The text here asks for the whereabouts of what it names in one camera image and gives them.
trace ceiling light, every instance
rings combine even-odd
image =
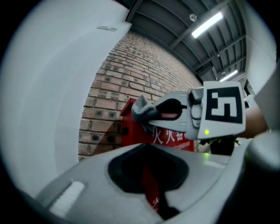
[[[223,15],[221,12],[217,13],[213,17],[211,17],[209,20],[207,20],[205,23],[203,23],[200,27],[198,27],[194,32],[192,32],[192,35],[194,38],[197,38],[200,34],[202,34],[204,31],[206,31],[208,28],[213,26],[215,23],[217,23],[219,20],[223,18]]]
[[[230,74],[227,75],[226,77],[222,78],[222,79],[220,80],[220,82],[226,81],[227,79],[229,79],[230,77],[234,76],[234,75],[237,74],[237,73],[238,73],[238,71],[235,70],[234,72],[230,73]]]

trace metal ceiling beam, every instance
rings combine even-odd
[[[170,10],[169,8],[167,8],[165,5],[163,5],[162,3],[156,1],[156,0],[150,0],[151,2],[159,5],[160,7],[164,8],[165,10],[167,10],[168,12],[170,12],[172,15],[176,16],[179,20],[181,20],[182,23],[185,24],[186,27],[189,27],[189,25],[181,18],[179,17],[175,12],[173,12],[172,10]]]
[[[210,54],[209,54],[208,50],[204,47],[204,45],[203,45],[203,43],[201,42],[201,40],[199,40],[199,39],[197,39],[197,40],[198,40],[198,42],[201,44],[201,46],[203,47],[203,49],[206,51],[208,57],[210,57]]]
[[[208,7],[202,0],[199,0],[199,2],[201,2],[201,4],[202,4],[207,10],[209,10],[209,7]],[[224,35],[223,35],[223,32],[222,32],[222,30],[221,30],[221,28],[220,28],[220,25],[217,24],[217,26],[218,26],[218,32],[219,32],[220,35],[222,36],[223,41],[224,41],[224,44],[227,46],[227,41],[226,41],[226,39],[225,39],[225,37],[224,37]],[[228,51],[227,51],[227,59],[228,59],[228,61],[230,62]],[[221,57],[217,58],[217,60],[220,61],[220,63],[223,65],[223,61],[222,61]]]
[[[194,9],[192,9],[186,2],[184,2],[184,0],[180,0],[180,2],[182,2],[189,11],[193,12],[195,15],[198,16],[197,12],[195,12]]]
[[[213,40],[211,34],[209,34],[209,33],[207,32],[207,33],[205,33],[205,37],[207,38],[208,42],[210,43],[210,45],[211,45],[211,47],[212,47],[212,49],[213,49],[213,51],[214,51],[214,53],[215,53],[216,59],[218,60],[218,63],[219,63],[219,65],[220,65],[220,69],[221,69],[221,70],[224,70],[223,63],[220,61],[221,58],[218,57],[218,54],[220,55],[219,49],[217,48],[217,45],[216,45],[215,41]]]
[[[126,17],[126,22],[131,23],[132,18],[134,17],[134,14],[138,10],[138,8],[142,4],[142,2],[143,2],[143,0],[134,1],[133,5],[132,5],[127,17]]]
[[[159,25],[161,25],[162,27],[164,27],[165,29],[167,29],[167,30],[168,30],[169,32],[171,32],[175,37],[178,37],[178,35],[177,35],[175,32],[173,32],[171,29],[169,29],[167,26],[165,26],[164,24],[162,24],[162,23],[161,23],[160,21],[158,21],[157,19],[152,18],[151,16],[149,16],[149,15],[143,13],[143,12],[140,12],[140,11],[136,11],[136,13],[138,13],[138,14],[144,16],[144,17],[147,17],[147,18],[151,19],[152,21],[158,23]],[[186,42],[184,42],[184,41],[182,41],[182,42],[186,45],[186,47],[190,50],[190,52],[193,53],[193,55],[196,57],[196,59],[199,61],[199,63],[201,63],[201,60],[200,60],[199,57],[195,54],[195,52],[189,47],[189,45],[188,45]]]
[[[234,8],[231,4],[229,4],[229,9],[230,9],[231,13],[234,15],[233,17],[234,17],[234,21],[237,25],[239,35],[242,35],[242,30],[241,30],[241,28],[239,26],[239,23],[237,21],[237,16],[236,16],[235,10],[234,10]],[[240,44],[241,44],[241,55],[243,55],[243,41],[241,41]]]
[[[225,21],[225,23],[226,23],[227,28],[228,28],[229,31],[230,31],[232,40],[235,41],[235,37],[234,37],[234,35],[233,35],[231,26],[230,26],[229,23],[228,23],[228,18],[227,18],[227,15],[226,15],[226,14],[224,15],[224,21]],[[236,46],[235,46],[235,45],[233,45],[233,49],[234,49],[234,57],[235,57],[235,60],[237,61],[237,50],[236,50]]]
[[[140,12],[140,11],[136,11],[136,13],[138,13],[138,14],[144,16],[144,17],[147,17],[147,18],[151,19],[152,21],[158,23],[159,25],[161,25],[162,27],[164,27],[165,29],[167,29],[167,30],[168,30],[169,32],[171,32],[175,37],[178,37],[178,35],[177,35],[175,32],[173,32],[171,29],[169,29],[167,26],[165,26],[164,24],[162,24],[162,23],[161,23],[160,21],[158,21],[157,19],[152,18],[151,16],[149,16],[149,15],[143,13],[143,12]]]
[[[238,17],[241,18],[241,20],[240,20],[240,22],[241,22],[241,29],[242,29],[242,31],[243,31],[244,33],[246,33],[246,27],[245,27],[244,19],[243,19],[243,16],[242,16],[241,11],[240,11],[240,7],[239,7],[239,5],[237,4],[237,2],[235,2],[235,7],[236,7],[236,12],[237,12],[237,14],[238,14]],[[243,43],[243,46],[244,46],[244,55],[246,55],[246,54],[247,54],[246,41],[242,41],[242,42],[244,42],[244,43]],[[243,64],[242,68],[245,70],[245,68],[246,68],[246,60],[245,60],[245,61],[242,61],[242,64]]]
[[[225,50],[227,50],[228,48],[230,48],[231,46],[235,45],[237,42],[241,41],[242,39],[244,39],[246,37],[246,35],[242,35],[241,37],[237,38],[236,40],[230,42],[227,46],[221,48],[219,50],[220,53],[224,52]],[[204,66],[205,64],[207,64],[209,61],[213,60],[216,57],[216,55],[212,55],[210,58],[207,58],[206,60],[204,60],[201,64],[197,65],[194,67],[194,70],[198,70],[200,67]]]
[[[171,52],[173,55],[175,55],[179,60],[181,60],[190,70],[191,72],[193,72],[195,74],[195,71],[193,70],[193,68],[190,66],[190,64],[184,59],[182,58],[176,51],[174,51],[173,49],[171,49],[168,45],[166,45],[165,43],[163,43],[161,40],[159,40],[158,38],[154,37],[153,35],[139,29],[138,27],[132,25],[130,28],[131,31],[137,32],[143,36],[146,36],[148,38],[150,38],[151,40],[155,41],[156,43],[160,44],[161,46],[163,46],[167,51]]]
[[[241,61],[244,60],[244,59],[246,59],[246,56],[244,56],[244,57],[238,59],[237,61],[234,61],[234,62],[232,62],[231,64],[227,65],[227,66],[224,68],[224,70],[220,70],[219,72],[217,72],[217,74],[222,73],[223,71],[225,71],[225,70],[231,68],[232,66],[234,66],[234,65],[237,64],[238,62],[241,62]]]
[[[209,19],[214,13],[216,13],[219,9],[230,3],[232,0],[225,0],[215,7],[207,11],[197,22],[191,24],[171,45],[170,47],[173,49],[180,41],[182,41],[186,36],[192,33],[197,27],[199,27],[203,22]]]

